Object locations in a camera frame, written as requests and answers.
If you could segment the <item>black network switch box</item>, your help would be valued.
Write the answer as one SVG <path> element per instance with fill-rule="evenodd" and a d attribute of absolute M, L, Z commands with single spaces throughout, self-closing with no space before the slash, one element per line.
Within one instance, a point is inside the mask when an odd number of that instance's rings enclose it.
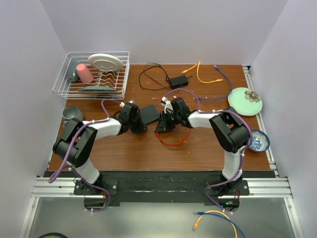
<path fill-rule="evenodd" d="M 145 125 L 159 120 L 159 112 L 154 105 L 148 105 L 140 109 L 140 116 Z"/>

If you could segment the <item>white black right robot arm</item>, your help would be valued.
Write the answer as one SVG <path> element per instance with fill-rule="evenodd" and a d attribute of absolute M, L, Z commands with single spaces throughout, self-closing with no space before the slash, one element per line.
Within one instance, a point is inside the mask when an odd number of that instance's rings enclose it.
<path fill-rule="evenodd" d="M 232 107 L 224 110 L 204 112 L 200 108 L 190 110 L 181 97 L 168 100 L 162 97 L 156 136 L 174 130 L 177 125 L 194 129 L 210 128 L 213 130 L 220 146 L 224 149 L 224 166 L 220 182 L 208 185 L 207 189 L 220 187 L 222 192 L 231 195 L 242 182 L 242 164 L 245 150 L 252 142 L 252 132 L 248 124 Z"/>

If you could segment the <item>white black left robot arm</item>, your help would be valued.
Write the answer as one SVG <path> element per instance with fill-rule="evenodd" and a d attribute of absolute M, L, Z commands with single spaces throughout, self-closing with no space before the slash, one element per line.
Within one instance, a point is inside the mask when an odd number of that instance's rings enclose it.
<path fill-rule="evenodd" d="M 103 120 L 81 121 L 71 119 L 53 145 L 53 153 L 62 159 L 60 168 L 48 180 L 53 183 L 65 168 L 70 168 L 85 184 L 91 194 L 105 193 L 103 176 L 90 160 L 90 154 L 96 140 L 108 136 L 117 136 L 130 130 L 141 133 L 147 130 L 141 119 L 139 107 L 129 101 L 120 103 L 122 110 Z"/>

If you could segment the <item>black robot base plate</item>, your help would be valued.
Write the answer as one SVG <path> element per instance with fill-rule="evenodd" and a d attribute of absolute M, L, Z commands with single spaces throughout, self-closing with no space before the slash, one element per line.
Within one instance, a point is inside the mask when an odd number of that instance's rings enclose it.
<path fill-rule="evenodd" d="M 246 180 L 221 182 L 219 171 L 102 171 L 103 185 L 111 195 L 111 206 L 121 202 L 204 203 L 210 197 L 249 195 Z"/>

